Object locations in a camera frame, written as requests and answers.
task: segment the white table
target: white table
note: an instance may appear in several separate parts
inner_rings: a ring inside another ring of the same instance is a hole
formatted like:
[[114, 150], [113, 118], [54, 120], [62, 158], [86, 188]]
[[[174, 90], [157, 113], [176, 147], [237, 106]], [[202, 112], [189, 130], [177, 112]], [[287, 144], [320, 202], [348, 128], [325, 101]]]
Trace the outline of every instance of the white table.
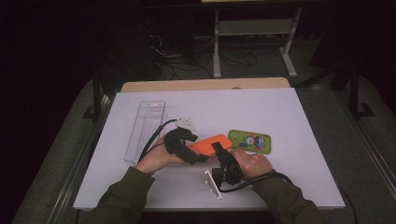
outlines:
[[[129, 165], [124, 161], [140, 102], [165, 101], [169, 119], [190, 117], [198, 140], [231, 129], [272, 136], [268, 155], [276, 170], [299, 186], [320, 209], [345, 207], [323, 159], [303, 108], [292, 88], [119, 93], [81, 184], [74, 207], [94, 208], [107, 188], [119, 181]], [[169, 124], [166, 131], [174, 127]], [[155, 174], [147, 211], [262, 210], [265, 203], [249, 188], [222, 194], [219, 200], [205, 183], [207, 163], [172, 165]]]

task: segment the dark background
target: dark background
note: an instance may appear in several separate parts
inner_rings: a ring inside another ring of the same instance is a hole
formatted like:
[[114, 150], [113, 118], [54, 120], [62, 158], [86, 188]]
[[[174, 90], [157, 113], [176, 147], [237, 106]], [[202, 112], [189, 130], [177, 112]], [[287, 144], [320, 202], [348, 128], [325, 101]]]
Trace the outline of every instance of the dark background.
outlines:
[[[351, 58], [395, 112], [395, 4], [354, 2], [305, 7], [297, 33], [323, 35], [312, 65], [326, 68]], [[11, 222], [68, 110], [95, 71], [107, 93], [125, 81], [158, 78], [161, 57], [149, 49], [145, 13], [104, 20], [101, 13], [79, 10], [109, 4], [125, 6], [124, 1], [64, 0], [9, 0], [0, 5], [1, 223]], [[189, 46], [194, 35], [210, 33], [208, 15], [195, 12], [180, 22], [182, 14], [164, 13], [153, 19], [165, 16], [167, 21], [155, 23], [168, 37], [165, 44], [189, 54], [191, 49], [172, 40]], [[177, 30], [188, 32], [176, 35]]]

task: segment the gray floor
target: gray floor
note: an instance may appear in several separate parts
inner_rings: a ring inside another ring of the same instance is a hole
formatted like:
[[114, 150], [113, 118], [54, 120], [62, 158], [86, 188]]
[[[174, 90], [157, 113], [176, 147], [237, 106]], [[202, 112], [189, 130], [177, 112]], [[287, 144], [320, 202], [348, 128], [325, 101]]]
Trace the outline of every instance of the gray floor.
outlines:
[[[299, 76], [289, 78], [277, 51], [281, 41], [279, 38], [265, 39], [260, 49], [254, 48], [255, 50], [250, 52], [256, 59], [252, 56], [240, 57], [246, 54], [246, 51], [228, 51], [226, 49], [231, 48], [229, 45], [222, 46], [223, 58], [220, 61], [222, 78], [286, 77], [290, 84], [296, 84], [320, 71], [309, 66], [318, 39], [297, 37], [291, 47], [290, 57]], [[204, 54], [196, 62], [200, 65], [208, 62], [206, 70], [197, 69], [196, 65], [174, 63], [185, 60], [168, 60], [168, 62], [183, 69], [174, 67], [177, 75], [174, 77], [209, 78], [208, 72], [211, 73], [213, 68], [210, 56]], [[169, 66], [165, 66], [163, 71], [173, 73]], [[396, 201], [385, 181], [386, 178], [379, 172], [381, 167], [376, 165], [371, 156], [370, 148], [377, 149], [389, 169], [396, 173], [394, 150], [396, 118], [382, 103], [375, 87], [361, 78], [360, 100], [373, 109], [375, 116], [356, 121], [346, 109], [347, 88], [344, 91], [332, 91], [329, 88], [331, 80], [332, 76], [328, 76], [307, 88], [297, 90], [323, 156], [334, 179], [343, 186], [356, 207], [359, 223], [394, 223]], [[87, 154], [84, 154], [84, 151], [91, 146], [93, 138], [103, 125], [82, 118], [86, 108], [91, 106], [90, 82], [81, 91], [71, 108], [14, 223], [75, 223], [77, 211], [72, 208], [72, 204], [78, 191], [78, 184], [83, 177], [83, 173], [78, 173], [76, 170], [84, 170], [86, 167]], [[363, 134], [359, 129], [361, 127], [365, 130]], [[83, 163], [76, 164], [81, 158]], [[354, 223], [352, 209], [347, 201], [344, 209], [323, 212], [331, 223]], [[79, 219], [83, 219], [85, 215], [84, 212], [80, 213]]]

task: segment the hand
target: hand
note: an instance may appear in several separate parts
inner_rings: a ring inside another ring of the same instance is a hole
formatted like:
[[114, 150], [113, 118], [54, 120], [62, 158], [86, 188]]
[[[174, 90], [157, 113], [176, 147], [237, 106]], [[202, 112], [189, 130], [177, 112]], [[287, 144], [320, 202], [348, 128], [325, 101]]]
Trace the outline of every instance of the hand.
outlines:
[[245, 179], [267, 174], [274, 169], [271, 162], [261, 153], [248, 155], [244, 150], [236, 149], [232, 150], [231, 154], [238, 161]]
[[156, 171], [172, 163], [185, 162], [179, 157], [169, 154], [163, 139], [160, 139], [135, 168], [143, 173], [153, 175]]

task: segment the orange phone case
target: orange phone case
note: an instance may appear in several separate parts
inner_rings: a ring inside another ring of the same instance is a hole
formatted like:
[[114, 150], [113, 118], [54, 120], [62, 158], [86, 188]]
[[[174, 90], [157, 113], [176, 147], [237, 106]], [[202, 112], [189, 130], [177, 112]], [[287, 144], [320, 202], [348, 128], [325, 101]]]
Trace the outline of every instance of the orange phone case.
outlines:
[[212, 147], [213, 143], [220, 142], [222, 147], [224, 149], [230, 149], [231, 146], [233, 145], [233, 142], [228, 139], [228, 137], [224, 134], [218, 134], [209, 138], [206, 138], [204, 140], [192, 143], [188, 145], [192, 151], [199, 153], [199, 154], [204, 154], [206, 156], [213, 156], [216, 154], [215, 149]]

